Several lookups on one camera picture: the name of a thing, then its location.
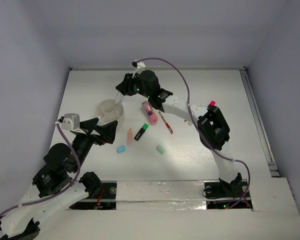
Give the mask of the pink crayon bottle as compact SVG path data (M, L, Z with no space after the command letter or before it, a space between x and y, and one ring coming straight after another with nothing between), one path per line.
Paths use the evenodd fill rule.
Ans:
M141 106L143 107L143 109L145 110L145 113L147 115L147 117L149 118L149 121L152 125L155 125L158 122L158 117L155 114L152 106L150 105L150 103L148 101L144 101Z

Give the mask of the black green highlighter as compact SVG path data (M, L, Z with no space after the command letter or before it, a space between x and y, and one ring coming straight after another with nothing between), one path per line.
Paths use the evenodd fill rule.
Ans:
M134 137L134 140L138 141L142 135L146 132L146 130L148 129L149 125L147 123L145 123L140 130L137 132L137 134Z

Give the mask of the blue capped glue bottle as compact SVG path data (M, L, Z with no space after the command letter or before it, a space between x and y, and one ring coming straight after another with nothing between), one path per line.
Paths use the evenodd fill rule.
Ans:
M117 106L122 105L123 99L124 99L124 95L120 91L118 91L114 104Z

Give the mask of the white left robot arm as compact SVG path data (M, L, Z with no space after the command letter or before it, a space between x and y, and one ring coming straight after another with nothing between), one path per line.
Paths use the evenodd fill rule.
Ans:
M118 121L99 125L97 117L80 121L67 113L55 122L63 142L53 145L44 156L44 166L33 177L20 202L0 213L2 240L33 240L52 215L68 209L80 200L99 200L103 183L93 172L81 173L81 167L94 145L112 144Z

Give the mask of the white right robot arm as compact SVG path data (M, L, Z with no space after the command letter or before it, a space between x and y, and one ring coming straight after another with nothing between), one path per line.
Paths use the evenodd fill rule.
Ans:
M207 107L190 104L161 87L151 70L127 73L116 87L123 96L141 95L150 105L161 112L178 116L193 124L201 143L208 148L218 169L218 182L206 192L209 199L238 198L242 175L235 167L230 152L230 127L220 108L214 103Z

